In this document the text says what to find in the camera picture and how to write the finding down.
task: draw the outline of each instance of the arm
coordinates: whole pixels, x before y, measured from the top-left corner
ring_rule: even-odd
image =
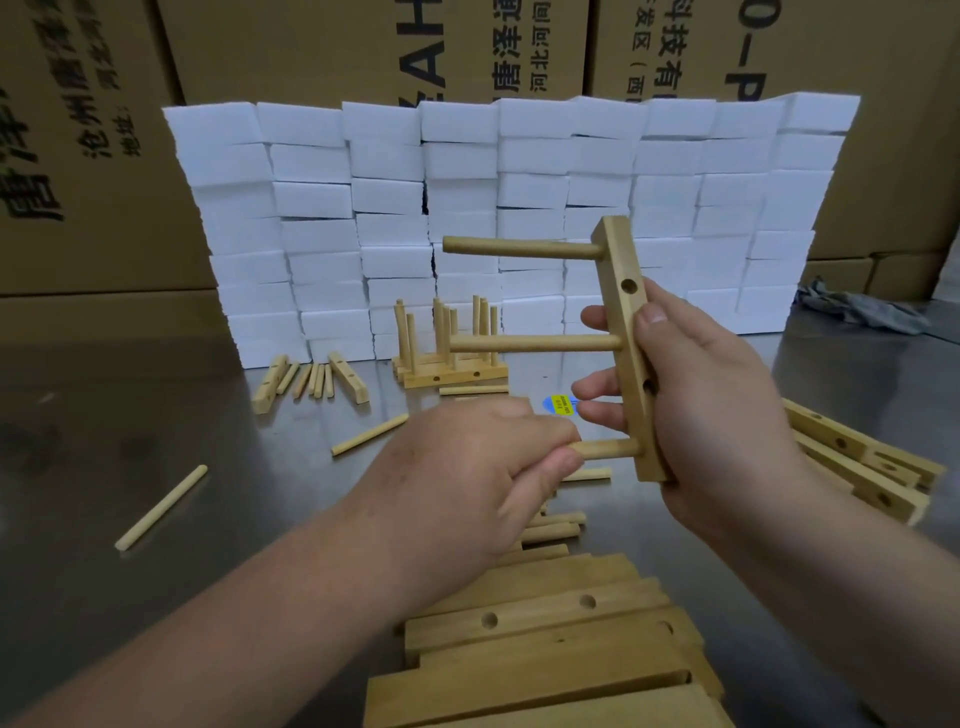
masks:
[[[804,462],[753,349],[646,282],[636,340],[657,370],[655,426],[678,483],[671,513],[881,716],[952,725],[960,711],[960,562]],[[603,309],[584,322],[605,328]],[[625,429],[613,370],[573,386],[591,422]]]
[[[376,634],[466,586],[583,460],[526,400],[431,410],[337,505],[13,725],[280,726]]]

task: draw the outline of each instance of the wooden bar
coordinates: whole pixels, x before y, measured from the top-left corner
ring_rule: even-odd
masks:
[[[450,337],[452,352],[616,352],[622,347],[623,339],[609,334]]]
[[[604,250],[589,243],[559,243],[553,240],[502,240],[483,237],[444,237],[444,253],[504,255],[506,257],[552,257],[566,260],[599,260]]]

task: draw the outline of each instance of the pile of wooden planks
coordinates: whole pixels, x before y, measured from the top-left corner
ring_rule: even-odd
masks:
[[[657,579],[623,554],[520,553],[538,551],[404,624],[409,669],[370,680],[366,728],[732,726],[703,637]]]
[[[784,400],[800,449],[828,482],[892,519],[923,520],[930,491],[947,469]]]

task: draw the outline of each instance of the stainless steel surface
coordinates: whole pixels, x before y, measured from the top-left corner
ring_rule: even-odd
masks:
[[[797,312],[752,337],[785,396],[951,467],[922,530],[960,553],[960,347]],[[544,397],[609,366],[608,353],[511,354],[511,389]],[[329,447],[438,401],[404,394],[386,364],[360,364],[369,404],[279,401],[255,417],[245,376],[88,382],[4,391],[0,400],[0,720],[109,653],[342,496],[380,448]],[[585,438],[609,433],[580,422]],[[127,554],[112,544],[196,465],[209,476]],[[657,489],[613,462],[612,485],[564,490],[584,510],[577,549],[623,551],[693,616],[738,726],[861,726],[855,696],[819,667],[695,538]],[[366,678],[402,668],[382,636],[294,720],[360,725]]]

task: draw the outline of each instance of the brown cardboard box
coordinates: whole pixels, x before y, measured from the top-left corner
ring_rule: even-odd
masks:
[[[809,285],[815,278],[822,278],[831,291],[866,293],[874,260],[869,257],[847,260],[809,260],[804,269],[801,285]]]
[[[411,105],[565,99],[583,89],[588,0],[159,5],[188,104]]]
[[[0,295],[213,285],[146,8],[0,9]]]
[[[884,301],[929,301],[946,253],[878,255],[867,293]]]
[[[960,3],[594,0],[593,12],[588,91],[596,96],[863,95],[812,257],[948,244],[960,214]],[[909,42],[917,28],[924,41]]]

